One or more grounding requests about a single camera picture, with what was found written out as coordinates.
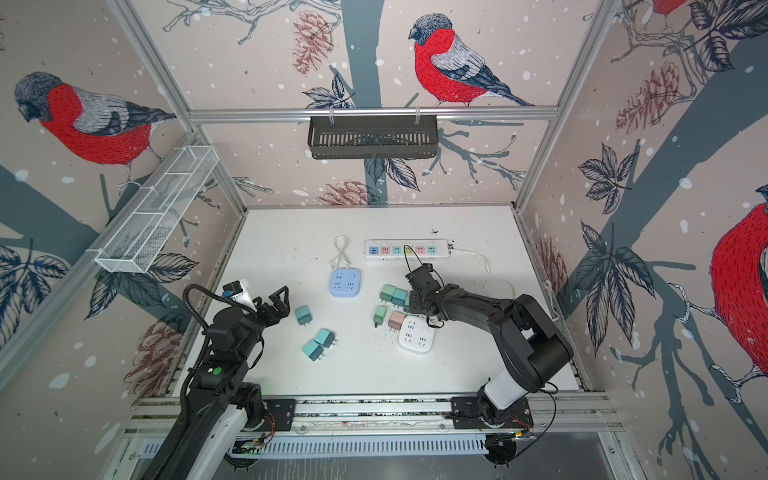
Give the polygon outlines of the blue square socket hub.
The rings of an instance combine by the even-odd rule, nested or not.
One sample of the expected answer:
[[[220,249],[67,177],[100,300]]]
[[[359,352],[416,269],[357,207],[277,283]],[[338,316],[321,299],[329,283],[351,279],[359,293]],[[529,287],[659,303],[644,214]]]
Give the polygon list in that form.
[[[356,297],[361,289],[361,273],[356,268],[337,268],[330,277],[329,292],[336,298]]]

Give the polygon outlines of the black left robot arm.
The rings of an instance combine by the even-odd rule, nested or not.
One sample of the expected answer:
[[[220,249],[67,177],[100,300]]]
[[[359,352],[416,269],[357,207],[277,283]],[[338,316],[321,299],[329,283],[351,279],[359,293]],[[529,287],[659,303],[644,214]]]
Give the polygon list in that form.
[[[182,299],[201,326],[203,343],[182,382],[179,415],[144,479],[211,479],[221,462],[247,471],[254,460],[229,454],[236,437],[266,423],[260,438],[265,446],[277,429],[261,386],[245,376],[261,360],[252,352],[265,345],[264,330],[289,316],[289,288],[276,290],[265,302],[251,298],[243,280],[226,284],[220,294],[192,283]]]

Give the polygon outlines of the light green plug adapter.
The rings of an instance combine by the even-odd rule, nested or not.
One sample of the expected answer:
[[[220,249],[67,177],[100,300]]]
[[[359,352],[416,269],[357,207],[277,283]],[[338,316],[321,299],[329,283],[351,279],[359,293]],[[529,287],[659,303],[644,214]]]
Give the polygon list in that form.
[[[384,324],[384,320],[386,319],[387,315],[387,306],[386,305],[378,305],[376,307],[376,310],[374,312],[373,321],[374,321],[374,327],[378,328]]]

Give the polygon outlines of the white square socket hub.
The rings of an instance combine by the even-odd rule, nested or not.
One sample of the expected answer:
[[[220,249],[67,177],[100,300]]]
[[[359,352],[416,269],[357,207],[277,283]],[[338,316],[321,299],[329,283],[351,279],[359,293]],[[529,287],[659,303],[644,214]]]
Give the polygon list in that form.
[[[432,349],[435,329],[418,316],[408,315],[404,318],[399,334],[399,346],[408,352],[424,355]]]

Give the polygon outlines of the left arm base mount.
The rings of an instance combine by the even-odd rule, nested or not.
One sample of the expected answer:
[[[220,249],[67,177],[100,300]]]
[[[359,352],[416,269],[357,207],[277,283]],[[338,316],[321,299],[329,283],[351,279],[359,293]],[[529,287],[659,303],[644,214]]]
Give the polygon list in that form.
[[[217,420],[214,430],[232,432],[236,425],[242,433],[282,433],[292,429],[297,401],[291,398],[266,397],[230,404]]]

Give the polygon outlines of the pink plug adapter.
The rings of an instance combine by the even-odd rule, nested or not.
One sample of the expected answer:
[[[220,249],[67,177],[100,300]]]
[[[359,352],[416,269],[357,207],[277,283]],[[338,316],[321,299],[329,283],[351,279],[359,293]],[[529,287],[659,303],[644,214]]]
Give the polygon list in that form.
[[[388,327],[392,330],[399,331],[402,328],[406,314],[401,311],[393,310],[389,319]]]

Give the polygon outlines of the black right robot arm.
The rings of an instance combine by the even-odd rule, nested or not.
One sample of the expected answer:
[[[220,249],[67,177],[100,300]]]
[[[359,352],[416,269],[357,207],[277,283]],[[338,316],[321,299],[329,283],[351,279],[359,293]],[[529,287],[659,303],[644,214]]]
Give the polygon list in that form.
[[[462,322],[489,333],[504,369],[477,392],[475,417],[490,427],[503,425],[512,405],[545,386],[573,359],[573,348],[563,332],[532,296],[492,298],[443,284],[429,263],[410,271],[409,306],[439,326]]]

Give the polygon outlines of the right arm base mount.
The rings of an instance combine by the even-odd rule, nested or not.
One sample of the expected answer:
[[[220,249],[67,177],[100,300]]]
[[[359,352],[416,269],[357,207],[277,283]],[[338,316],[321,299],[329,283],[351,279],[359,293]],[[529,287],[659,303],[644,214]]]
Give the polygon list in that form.
[[[490,400],[475,396],[456,396],[450,399],[445,418],[455,429],[522,429],[533,428],[533,419],[525,397],[505,409],[496,408]]]

